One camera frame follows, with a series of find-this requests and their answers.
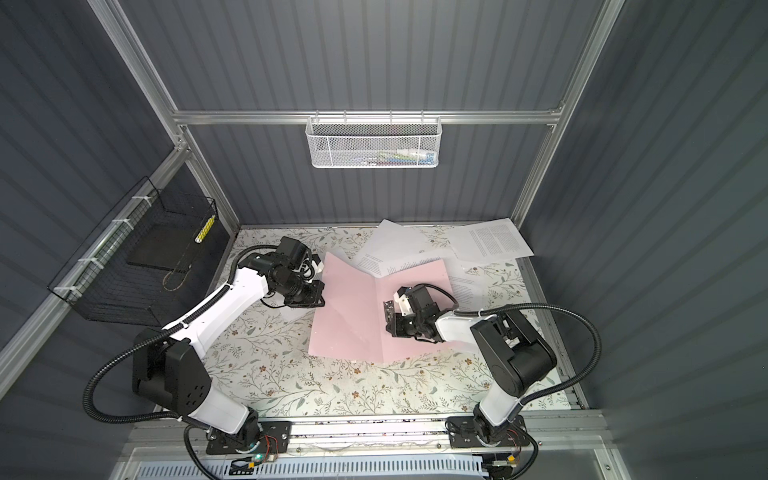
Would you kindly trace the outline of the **pink file folder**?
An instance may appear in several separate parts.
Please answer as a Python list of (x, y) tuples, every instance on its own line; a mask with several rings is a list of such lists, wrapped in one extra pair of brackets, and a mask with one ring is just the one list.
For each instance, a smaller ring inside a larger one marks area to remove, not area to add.
[(392, 363), (461, 346), (395, 338), (386, 331), (384, 303), (399, 288), (430, 283), (453, 291), (442, 259), (375, 278), (327, 253), (322, 281), (325, 305), (314, 312), (308, 347), (311, 356)]

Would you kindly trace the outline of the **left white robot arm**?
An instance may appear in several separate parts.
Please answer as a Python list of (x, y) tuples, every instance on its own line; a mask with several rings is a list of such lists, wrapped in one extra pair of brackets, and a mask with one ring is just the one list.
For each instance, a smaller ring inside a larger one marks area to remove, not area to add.
[(322, 307), (321, 272), (320, 256), (294, 238), (246, 248), (222, 286), (162, 329), (168, 338), (133, 354), (134, 393), (242, 448), (256, 444), (258, 414), (214, 386), (203, 359), (234, 320), (268, 296), (281, 296), (289, 308)]

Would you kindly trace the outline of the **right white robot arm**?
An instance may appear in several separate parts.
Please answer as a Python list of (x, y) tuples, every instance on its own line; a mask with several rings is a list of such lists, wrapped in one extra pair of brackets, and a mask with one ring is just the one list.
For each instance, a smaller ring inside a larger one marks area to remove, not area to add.
[(401, 287), (383, 302), (385, 330), (394, 338), (430, 344), (454, 343), (479, 352), (492, 382), (473, 411), (473, 431), (485, 445), (498, 443), (523, 407), (530, 387), (557, 366), (554, 351), (528, 319), (515, 310), (460, 312), (440, 307), (431, 284)]

